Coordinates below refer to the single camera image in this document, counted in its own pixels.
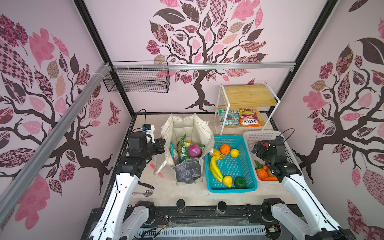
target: spoon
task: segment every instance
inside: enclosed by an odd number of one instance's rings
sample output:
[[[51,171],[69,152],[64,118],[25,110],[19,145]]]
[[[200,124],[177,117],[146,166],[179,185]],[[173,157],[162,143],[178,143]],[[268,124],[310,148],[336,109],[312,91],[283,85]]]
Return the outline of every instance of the spoon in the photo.
[[[145,197],[149,197],[153,194],[153,191],[152,190],[145,190],[144,192],[133,192],[132,193],[132,195],[135,195],[135,194],[142,194]]]

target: wire mesh basket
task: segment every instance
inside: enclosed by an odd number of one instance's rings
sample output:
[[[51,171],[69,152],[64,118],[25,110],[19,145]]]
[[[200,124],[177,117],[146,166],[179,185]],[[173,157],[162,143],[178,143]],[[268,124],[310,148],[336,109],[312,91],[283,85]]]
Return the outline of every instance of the wire mesh basket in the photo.
[[[168,93],[170,83],[168,63],[166,61],[129,61],[129,63],[139,62],[152,62],[153,64],[113,67],[104,78],[108,92],[120,90],[123,92]]]

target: pink wall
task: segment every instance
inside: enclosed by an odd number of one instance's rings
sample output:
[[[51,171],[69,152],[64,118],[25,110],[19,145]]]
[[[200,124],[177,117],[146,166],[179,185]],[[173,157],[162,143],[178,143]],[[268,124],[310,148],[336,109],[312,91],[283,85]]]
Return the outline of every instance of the pink wall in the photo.
[[[384,2],[354,2],[340,2],[274,119],[296,129],[288,143],[328,212],[384,239]]]
[[[209,63],[208,56],[211,53],[213,63],[219,63],[225,58],[232,58],[231,62],[237,62],[241,57],[253,54],[258,54],[254,58],[263,62],[294,61],[325,2],[324,0],[144,0],[125,2],[113,0],[109,4],[105,4],[105,1],[102,0],[86,1],[113,61],[157,58],[157,60],[167,59],[170,62],[175,58],[175,63]],[[189,18],[186,15],[186,12],[189,12],[187,9],[193,13]],[[172,15],[167,14],[168,12],[179,13],[181,17],[171,17]],[[212,31],[203,28],[198,31],[191,29],[194,27],[198,29],[199,22],[206,23],[204,18],[207,15],[209,21],[213,23]],[[217,33],[223,32],[221,29],[224,22],[227,24],[227,30],[221,39],[216,38],[215,40]],[[251,24],[251,28],[244,34],[245,37],[241,41],[249,41],[239,43],[240,37],[243,36],[243,28],[247,24]],[[184,28],[186,26],[192,26],[189,28],[190,32],[183,32],[186,30]],[[157,38],[154,37],[153,30],[155,30]],[[255,30],[260,31],[257,39],[250,37],[252,33],[256,33]],[[165,33],[167,37],[162,41],[169,45],[159,40],[158,34],[162,36]],[[179,39],[177,39],[175,34],[184,36],[188,34],[190,38],[183,39],[179,35]],[[213,46],[213,43],[217,49],[204,51],[202,47],[204,43],[206,43],[206,49]],[[247,43],[252,43],[254,47],[241,47]],[[183,50],[178,52],[177,48],[185,49],[185,55]],[[235,57],[237,51],[240,53],[238,58]],[[202,58],[198,61],[196,57],[200,54],[202,54]],[[199,71],[199,77],[196,79],[193,79],[193,72],[191,70],[179,73],[180,80],[178,77],[175,78],[178,73],[172,72],[169,93],[127,93],[127,95],[135,111],[142,108],[146,108],[150,112],[214,111],[214,106],[209,105],[216,103],[220,83],[224,85],[247,84],[255,79],[256,84],[267,81],[276,91],[286,75],[287,69],[248,69],[241,74],[231,74],[226,70],[219,70],[217,73]],[[208,74],[214,74],[216,78],[207,79]]]
[[[70,0],[7,2],[0,14],[2,194],[102,60]],[[129,121],[120,96],[102,83],[1,227],[0,238],[79,238],[100,204]]]

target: blue basket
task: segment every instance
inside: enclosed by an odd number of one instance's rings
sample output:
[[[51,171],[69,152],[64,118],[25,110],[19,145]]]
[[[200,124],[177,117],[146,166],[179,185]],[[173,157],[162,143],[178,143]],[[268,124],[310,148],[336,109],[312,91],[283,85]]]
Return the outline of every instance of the blue basket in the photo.
[[[228,144],[231,149],[235,148],[239,151],[238,157],[232,157],[231,154],[225,155],[225,158],[216,162],[217,167],[220,169],[223,176],[231,176],[233,181],[237,177],[243,177],[247,181],[247,187],[244,189],[237,189],[234,184],[232,188],[226,187],[220,183],[211,173],[209,163],[211,156],[205,156],[205,171],[207,173],[207,187],[210,192],[214,193],[236,193],[236,192],[252,192],[257,189],[257,182],[255,173],[253,172],[252,164],[245,146],[244,138],[236,135],[222,135],[215,136],[215,147],[220,149],[222,144]]]

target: orange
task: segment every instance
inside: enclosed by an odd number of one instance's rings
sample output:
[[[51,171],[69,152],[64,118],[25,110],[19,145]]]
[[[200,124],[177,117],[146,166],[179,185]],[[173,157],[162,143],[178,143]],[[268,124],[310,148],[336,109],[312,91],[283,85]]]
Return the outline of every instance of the orange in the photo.
[[[220,152],[222,154],[228,154],[231,152],[231,147],[228,144],[223,144],[220,146]]]

